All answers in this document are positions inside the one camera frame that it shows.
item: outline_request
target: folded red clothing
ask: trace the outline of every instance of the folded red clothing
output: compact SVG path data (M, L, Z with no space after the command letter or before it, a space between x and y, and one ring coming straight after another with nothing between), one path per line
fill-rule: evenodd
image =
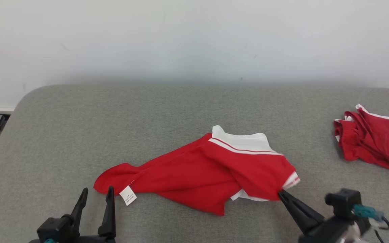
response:
M389 169L389 117L369 113L357 105L344 119L334 121L335 136L345 160L361 159Z
M273 151L267 137L232 135L214 126L213 132L142 166L117 165L97 178L94 189L106 194L158 195L201 211L224 215L224 204L238 197L279 200L277 192L299 182L295 168Z

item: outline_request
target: gray upholstered surface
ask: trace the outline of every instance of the gray upholstered surface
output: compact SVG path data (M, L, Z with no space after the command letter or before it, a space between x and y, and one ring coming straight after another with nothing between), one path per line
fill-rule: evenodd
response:
M0 242L23 243L47 217L71 212L89 188L82 234L95 234L105 197L96 177L122 162L140 165L221 125L233 134L267 134L295 165L290 192L325 216L324 195L360 190L389 218L389 170L345 162L333 119L361 103L389 116L389 89L165 88L49 86L29 93L0 137ZM118 242L296 242L298 228L280 202L229 201L216 217L154 194L130 206L116 198ZM381 232L389 242L389 232ZM376 242L372 231L366 240Z

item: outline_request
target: black cable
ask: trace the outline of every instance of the black cable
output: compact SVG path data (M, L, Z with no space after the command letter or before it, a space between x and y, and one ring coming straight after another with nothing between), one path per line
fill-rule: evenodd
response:
M382 240L382 238L380 237L380 235L379 235L379 233L378 233L377 230L375 230L375 234L376 234L376 236L378 237L378 240L379 240L381 243L384 243L383 240Z
M386 223L387 227L379 227L379 229L385 230L385 231L389 230L389 222L388 222L388 220L386 220L385 217L382 217L382 220Z
M379 229L380 229L380 230L385 230L385 231L389 230L389 222L388 222L388 220L386 220L385 217L382 217L382 220L386 223L386 226L387 226L387 227L379 227ZM380 237L380 235L379 235L379 233L378 233L377 230L375 230L375 234L376 234L376 237L378 237L378 240L379 240L381 243L384 243L383 240L382 240L382 238Z

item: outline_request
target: clothing tag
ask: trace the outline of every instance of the clothing tag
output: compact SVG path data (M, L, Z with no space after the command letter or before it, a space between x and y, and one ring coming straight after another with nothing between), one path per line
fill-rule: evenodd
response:
M119 195L121 195L122 199L124 199L125 205L127 206L137 198L130 186L127 186L124 190L122 190Z

